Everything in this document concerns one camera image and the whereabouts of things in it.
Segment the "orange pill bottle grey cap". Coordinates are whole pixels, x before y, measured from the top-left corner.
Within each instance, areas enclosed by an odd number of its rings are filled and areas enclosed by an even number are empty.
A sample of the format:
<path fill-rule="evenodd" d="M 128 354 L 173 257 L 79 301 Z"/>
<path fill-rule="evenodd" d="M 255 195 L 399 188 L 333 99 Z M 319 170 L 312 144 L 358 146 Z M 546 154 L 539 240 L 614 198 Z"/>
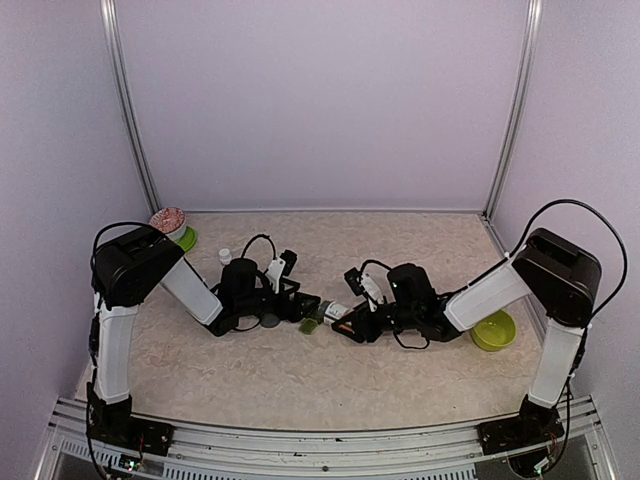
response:
<path fill-rule="evenodd" d="M 324 314 L 325 325 L 331 328 L 334 322 L 340 322 L 340 319 L 348 313 L 351 309 L 343 306 L 337 301 L 321 300 L 319 309 Z"/>

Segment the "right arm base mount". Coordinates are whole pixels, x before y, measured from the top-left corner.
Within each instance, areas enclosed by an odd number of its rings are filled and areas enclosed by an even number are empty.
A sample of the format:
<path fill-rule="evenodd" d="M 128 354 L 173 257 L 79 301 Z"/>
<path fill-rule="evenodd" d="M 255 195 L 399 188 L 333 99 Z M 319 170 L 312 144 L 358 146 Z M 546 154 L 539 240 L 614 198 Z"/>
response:
<path fill-rule="evenodd" d="M 484 455 L 536 445 L 565 434 L 557 407 L 539 406 L 528 396 L 522 400 L 516 415 L 482 422 L 477 431 Z"/>

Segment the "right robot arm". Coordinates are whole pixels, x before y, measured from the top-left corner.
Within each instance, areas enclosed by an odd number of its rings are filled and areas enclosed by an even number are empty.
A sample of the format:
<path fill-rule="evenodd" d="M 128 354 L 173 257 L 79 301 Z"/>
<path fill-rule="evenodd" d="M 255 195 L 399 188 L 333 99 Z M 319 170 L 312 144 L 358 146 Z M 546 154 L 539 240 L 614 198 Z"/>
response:
<path fill-rule="evenodd" d="M 358 343 L 406 330 L 419 332 L 427 342 L 446 343 L 524 297 L 533 296 L 544 307 L 549 325 L 542 356 L 511 423 L 512 436 L 523 444 L 535 442 L 555 422 L 557 405 L 584 353 L 589 326 L 615 297 L 597 299 L 602 266 L 595 255 L 531 223 L 512 251 L 452 292 L 437 293 L 426 270 L 413 263 L 386 272 L 393 301 L 386 301 L 364 267 L 353 268 L 345 280 L 363 302 L 347 310 L 330 303 L 324 322 Z"/>

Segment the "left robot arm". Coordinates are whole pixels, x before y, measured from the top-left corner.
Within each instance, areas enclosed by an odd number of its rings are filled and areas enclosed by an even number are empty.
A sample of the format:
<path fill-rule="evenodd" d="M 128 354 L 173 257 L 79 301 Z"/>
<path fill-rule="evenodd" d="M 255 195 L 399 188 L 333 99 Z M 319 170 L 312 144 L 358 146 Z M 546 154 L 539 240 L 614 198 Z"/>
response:
<path fill-rule="evenodd" d="M 229 257 L 211 286 L 166 234 L 138 222 L 127 226 L 128 232 L 108 241 L 95 239 L 90 258 L 89 422 L 121 445 L 140 434 L 129 383 L 132 334 L 142 305 L 157 291 L 216 337 L 241 331 L 241 320 L 250 317 L 262 327 L 296 323 L 320 304 L 319 297 L 303 293 L 291 279 L 297 262 L 291 250 L 274 251 L 265 268 L 245 253 Z"/>

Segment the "green weekly pill organizer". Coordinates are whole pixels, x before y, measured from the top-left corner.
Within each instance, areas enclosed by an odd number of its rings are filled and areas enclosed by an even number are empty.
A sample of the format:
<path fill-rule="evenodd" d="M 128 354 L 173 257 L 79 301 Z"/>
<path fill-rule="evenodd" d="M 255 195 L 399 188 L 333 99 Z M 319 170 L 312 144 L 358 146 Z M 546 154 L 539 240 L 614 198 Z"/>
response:
<path fill-rule="evenodd" d="M 312 335 L 323 323 L 324 314 L 319 308 L 316 308 L 301 320 L 298 331 L 304 335 Z"/>

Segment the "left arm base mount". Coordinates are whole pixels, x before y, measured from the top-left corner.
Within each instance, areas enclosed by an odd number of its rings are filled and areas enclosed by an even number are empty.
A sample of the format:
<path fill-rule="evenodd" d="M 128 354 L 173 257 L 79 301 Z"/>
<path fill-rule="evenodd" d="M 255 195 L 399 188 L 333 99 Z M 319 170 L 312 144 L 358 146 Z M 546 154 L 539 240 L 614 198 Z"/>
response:
<path fill-rule="evenodd" d="M 165 422 L 132 415 L 133 399 L 107 404 L 91 383 L 88 393 L 88 435 L 92 440 L 135 450 L 142 454 L 166 457 L 173 438 L 174 427 Z"/>

